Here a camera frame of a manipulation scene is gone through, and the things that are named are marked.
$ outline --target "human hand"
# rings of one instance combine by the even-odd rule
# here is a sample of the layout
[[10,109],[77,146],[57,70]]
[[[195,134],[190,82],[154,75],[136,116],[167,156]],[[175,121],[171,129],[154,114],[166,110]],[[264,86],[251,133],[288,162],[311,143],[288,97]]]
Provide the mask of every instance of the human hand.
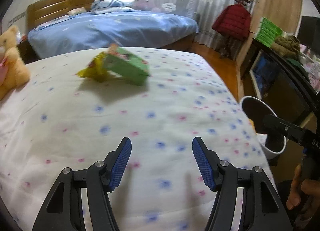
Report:
[[[294,170],[294,178],[291,183],[290,194],[287,200],[287,208],[289,210],[298,206],[301,202],[301,197],[298,193],[298,186],[300,183],[301,164],[299,164]],[[311,206],[303,214],[304,219],[311,218],[320,206],[320,181],[305,179],[301,184],[301,190],[307,194],[313,196]]]

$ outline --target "blue gripper pad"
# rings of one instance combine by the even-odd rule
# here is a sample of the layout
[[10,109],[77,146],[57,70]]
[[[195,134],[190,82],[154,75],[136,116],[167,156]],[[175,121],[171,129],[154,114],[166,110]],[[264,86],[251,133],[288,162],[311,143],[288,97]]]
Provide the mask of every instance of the blue gripper pad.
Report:
[[125,170],[125,167],[127,166],[129,157],[131,155],[131,149],[132,149],[131,141],[129,138],[126,138],[125,144],[123,145],[123,148],[120,151],[120,154],[111,169],[110,183],[109,183],[109,187],[111,191],[114,191],[115,188],[120,184],[123,172]]
[[193,155],[195,156],[195,159],[197,161],[201,176],[204,180],[204,184],[206,184],[206,186],[208,186],[210,190],[214,190],[215,182],[213,180],[213,171],[203,151],[203,149],[206,149],[207,151],[208,149],[205,144],[203,144],[204,147],[202,148],[199,144],[200,140],[198,141],[197,138],[201,140],[200,137],[196,137],[192,140]]

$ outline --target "wooden floor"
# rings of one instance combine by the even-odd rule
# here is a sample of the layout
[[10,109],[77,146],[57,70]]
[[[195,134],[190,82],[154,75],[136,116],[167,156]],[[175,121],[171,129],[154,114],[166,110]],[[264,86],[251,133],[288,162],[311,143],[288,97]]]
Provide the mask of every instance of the wooden floor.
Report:
[[238,100],[236,62],[228,58],[220,58],[220,54],[206,45],[193,43],[190,52],[202,56],[224,81],[231,94]]

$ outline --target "plush toy on pillow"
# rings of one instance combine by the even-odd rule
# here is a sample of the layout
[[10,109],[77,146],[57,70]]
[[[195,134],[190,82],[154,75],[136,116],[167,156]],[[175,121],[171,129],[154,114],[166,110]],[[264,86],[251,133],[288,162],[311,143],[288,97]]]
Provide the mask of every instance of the plush toy on pillow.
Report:
[[18,27],[13,25],[0,36],[0,100],[9,90],[22,86],[30,79],[30,72],[17,48]]

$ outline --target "bed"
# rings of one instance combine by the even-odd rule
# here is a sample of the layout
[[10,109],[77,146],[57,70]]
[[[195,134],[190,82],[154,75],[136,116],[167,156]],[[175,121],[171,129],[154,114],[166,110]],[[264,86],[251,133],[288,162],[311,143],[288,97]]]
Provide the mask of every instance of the bed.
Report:
[[39,27],[61,19],[74,8],[90,11],[93,1],[42,0],[28,6],[28,41],[39,58],[108,47],[111,43],[170,49],[180,46],[184,49],[179,50],[186,50],[198,32],[198,0],[136,0],[133,12],[87,12]]
[[[1,101],[0,195],[24,231],[31,230],[64,167],[87,168],[123,137],[131,139],[132,154],[109,196],[120,230],[204,230],[215,193],[192,154],[196,136],[222,160],[245,169],[261,166],[272,180],[247,117],[201,56],[126,49],[149,62],[143,86],[78,78],[76,72],[107,49],[83,50],[28,64],[30,82]],[[241,199],[239,191],[234,230]]]

